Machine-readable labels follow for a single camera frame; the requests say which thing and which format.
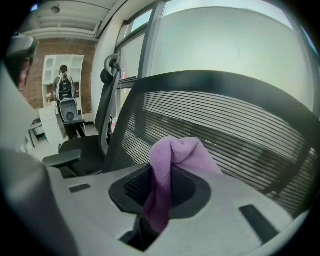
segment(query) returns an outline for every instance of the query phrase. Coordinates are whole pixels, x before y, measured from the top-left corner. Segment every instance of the brick wall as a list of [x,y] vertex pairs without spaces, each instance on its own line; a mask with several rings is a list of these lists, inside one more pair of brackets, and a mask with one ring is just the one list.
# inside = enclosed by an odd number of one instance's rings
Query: brick wall
[[96,42],[79,39],[44,39],[39,41],[23,96],[34,108],[43,108],[42,75],[46,55],[84,55],[81,74],[81,103],[83,113],[91,112],[92,64],[96,51]]

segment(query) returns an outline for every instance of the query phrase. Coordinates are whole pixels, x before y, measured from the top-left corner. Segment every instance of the lilac microfiber towel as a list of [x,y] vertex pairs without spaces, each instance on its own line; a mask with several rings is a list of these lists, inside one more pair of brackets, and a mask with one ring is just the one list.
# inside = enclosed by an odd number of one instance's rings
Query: lilac microfiber towel
[[171,165],[223,174],[198,138],[166,137],[150,151],[153,168],[151,193],[144,204],[143,215],[151,228],[161,233],[169,223],[171,209]]

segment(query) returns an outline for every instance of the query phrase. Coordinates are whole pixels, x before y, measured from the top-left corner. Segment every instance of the black mesh backrest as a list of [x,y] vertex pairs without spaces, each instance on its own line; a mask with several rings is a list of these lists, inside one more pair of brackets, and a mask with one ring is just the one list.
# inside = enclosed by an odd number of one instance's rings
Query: black mesh backrest
[[319,119],[286,92],[227,72],[181,71],[138,80],[103,172],[149,162],[161,138],[198,137],[221,170],[294,217],[318,193]]

